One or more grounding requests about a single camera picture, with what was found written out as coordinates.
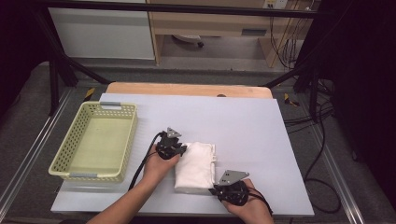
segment white cloth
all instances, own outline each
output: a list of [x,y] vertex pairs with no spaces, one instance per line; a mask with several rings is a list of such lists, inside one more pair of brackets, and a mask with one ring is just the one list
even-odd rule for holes
[[208,194],[215,182],[215,145],[200,142],[185,143],[175,171],[175,190],[182,193]]

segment hand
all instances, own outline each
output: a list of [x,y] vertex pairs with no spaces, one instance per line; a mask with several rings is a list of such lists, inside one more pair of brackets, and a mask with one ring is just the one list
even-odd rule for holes
[[[250,179],[244,179],[243,181],[248,188],[255,189]],[[259,195],[259,193],[254,192],[254,190],[251,190],[251,193]],[[224,200],[222,204],[230,213],[240,217],[247,224],[274,223],[267,205],[255,197],[249,196],[247,203],[243,206],[233,205]]]
[[150,156],[148,157],[145,164],[143,179],[158,185],[169,172],[169,170],[176,165],[180,155],[176,155],[175,157],[166,161],[163,160],[160,155],[158,155],[155,147],[156,146],[154,145],[148,153]]

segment white tabletop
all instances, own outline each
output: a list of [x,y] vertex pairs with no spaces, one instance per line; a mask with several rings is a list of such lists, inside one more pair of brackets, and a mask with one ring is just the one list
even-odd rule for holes
[[[119,184],[64,181],[52,212],[103,211],[126,192],[154,135],[172,127],[182,134],[182,143],[216,145],[217,180],[227,169],[249,172],[274,215],[314,215],[276,100],[105,93],[101,101],[137,104],[138,124],[126,177]],[[216,197],[176,193],[174,185],[172,171],[139,213],[230,216]]]

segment person's right hand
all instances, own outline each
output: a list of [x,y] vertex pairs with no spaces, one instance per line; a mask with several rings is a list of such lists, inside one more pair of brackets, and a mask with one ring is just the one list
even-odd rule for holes
[[[248,188],[251,188],[251,193],[260,196],[258,192],[253,190],[255,188],[250,179],[244,179],[243,181]],[[222,204],[230,213],[240,217],[247,224],[274,223],[267,205],[258,198],[248,196],[247,203],[243,206],[233,205],[224,200],[222,201]]]

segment person's left hand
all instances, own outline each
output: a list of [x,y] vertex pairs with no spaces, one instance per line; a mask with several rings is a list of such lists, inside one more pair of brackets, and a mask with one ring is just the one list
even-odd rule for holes
[[156,152],[155,147],[154,145],[148,153],[149,155],[152,153],[152,155],[146,161],[143,178],[157,185],[163,180],[168,171],[176,165],[180,155],[176,155],[170,160],[163,160]]

